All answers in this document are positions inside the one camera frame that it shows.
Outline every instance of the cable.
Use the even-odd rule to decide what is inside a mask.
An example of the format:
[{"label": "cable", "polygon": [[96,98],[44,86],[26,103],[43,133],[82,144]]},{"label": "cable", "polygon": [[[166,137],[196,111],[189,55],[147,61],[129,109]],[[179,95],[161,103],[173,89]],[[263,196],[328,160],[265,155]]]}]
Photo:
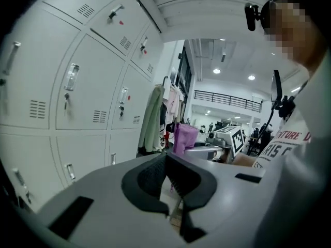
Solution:
[{"label": "cable", "polygon": [[269,120],[267,122],[267,124],[265,125],[265,128],[264,130],[260,133],[258,139],[254,142],[253,146],[251,147],[250,150],[248,150],[247,152],[247,155],[250,156],[251,152],[253,151],[254,147],[256,146],[256,144],[258,143],[258,140],[261,138],[262,134],[266,131],[267,127],[269,126],[269,123],[271,121],[271,118],[273,117],[274,115],[274,109],[271,110],[271,114],[270,114],[270,117],[269,117]]}]

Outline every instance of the ceiling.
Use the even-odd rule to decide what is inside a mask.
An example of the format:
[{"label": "ceiling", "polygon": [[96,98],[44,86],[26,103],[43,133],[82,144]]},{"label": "ceiling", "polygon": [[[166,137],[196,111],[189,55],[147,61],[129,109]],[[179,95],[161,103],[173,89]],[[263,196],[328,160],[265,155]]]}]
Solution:
[{"label": "ceiling", "polygon": [[[298,70],[294,64],[282,58],[280,51],[265,38],[259,22],[255,31],[248,30],[245,3],[256,4],[261,10],[267,0],[139,1],[160,30],[164,42],[183,39],[191,42],[190,50],[195,58],[198,57],[193,61],[191,70],[197,74],[202,72],[202,79],[240,83],[269,94],[274,69],[280,71],[283,81],[289,80],[286,91],[294,89],[307,77],[306,74],[293,77],[305,71]],[[194,40],[197,38],[202,38],[201,55],[197,47],[194,49]],[[223,43],[220,38],[226,39],[226,42]],[[226,58],[221,63],[223,51],[226,52]],[[221,68],[221,74],[213,74],[215,66]],[[256,77],[254,81],[247,79],[251,74]]]},{"label": "ceiling", "polygon": [[[251,117],[244,115],[244,114],[239,114],[239,113],[232,113],[230,111],[226,111],[226,110],[219,110],[219,109],[215,109],[212,107],[207,107],[207,106],[200,106],[200,105],[193,105],[192,106],[192,111],[194,113],[198,113],[198,114],[209,114],[210,116],[213,117],[219,117],[220,120],[224,119],[227,120],[228,118],[231,118],[233,121],[235,122],[239,122],[239,123],[249,123]],[[254,118],[254,122],[260,122],[259,118]]]},{"label": "ceiling", "polygon": [[[239,41],[220,39],[192,39],[185,41],[189,62],[198,80],[212,79],[242,84],[270,94],[273,70],[278,70],[282,82],[296,73],[299,66],[285,59],[276,49],[250,46]],[[250,75],[255,80],[248,80]]]}]

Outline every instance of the recessed light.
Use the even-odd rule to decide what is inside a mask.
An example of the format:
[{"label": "recessed light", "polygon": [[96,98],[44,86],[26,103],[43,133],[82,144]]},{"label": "recessed light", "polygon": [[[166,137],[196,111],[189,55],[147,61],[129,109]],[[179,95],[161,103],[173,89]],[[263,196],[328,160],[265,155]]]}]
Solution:
[{"label": "recessed light", "polygon": [[298,90],[300,90],[300,89],[301,89],[301,87],[298,87],[298,88],[292,90],[291,93],[293,93],[293,92],[295,92],[295,91],[298,91]]}]

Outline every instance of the railing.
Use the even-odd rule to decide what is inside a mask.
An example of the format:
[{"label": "railing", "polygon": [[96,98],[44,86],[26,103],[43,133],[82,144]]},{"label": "railing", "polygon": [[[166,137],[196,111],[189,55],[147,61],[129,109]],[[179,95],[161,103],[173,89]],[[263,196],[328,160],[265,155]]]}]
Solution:
[{"label": "railing", "polygon": [[238,107],[242,107],[243,109],[246,109],[246,110],[253,110],[253,111],[261,113],[261,104],[260,103],[257,103],[257,102],[251,101],[251,100],[247,100],[244,98],[196,90],[194,92],[194,99],[211,101],[211,102],[216,102],[216,103],[221,103],[221,104],[226,104],[226,105],[238,106]]}]

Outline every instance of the ventilation slot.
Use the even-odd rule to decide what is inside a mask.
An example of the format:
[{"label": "ventilation slot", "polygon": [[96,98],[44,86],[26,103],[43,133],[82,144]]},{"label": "ventilation slot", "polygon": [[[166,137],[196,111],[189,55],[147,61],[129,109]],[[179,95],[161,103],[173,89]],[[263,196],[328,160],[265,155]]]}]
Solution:
[{"label": "ventilation slot", "polygon": [[46,102],[37,100],[30,101],[30,118],[44,119],[46,114]]},{"label": "ventilation slot", "polygon": [[139,124],[140,122],[140,116],[134,116],[133,117],[133,124]]},{"label": "ventilation slot", "polygon": [[105,123],[106,121],[106,111],[94,110],[93,122],[94,123]]},{"label": "ventilation slot", "polygon": [[83,16],[85,16],[86,18],[88,18],[90,15],[92,15],[94,13],[94,9],[89,7],[87,4],[81,6],[77,12],[79,14],[82,14]]},{"label": "ventilation slot", "polygon": [[147,68],[147,70],[148,70],[150,73],[153,73],[154,67],[153,67],[151,64],[148,64],[148,68]]},{"label": "ventilation slot", "polygon": [[123,39],[121,40],[120,44],[126,49],[128,50],[130,48],[131,42],[126,38],[123,37]]}]

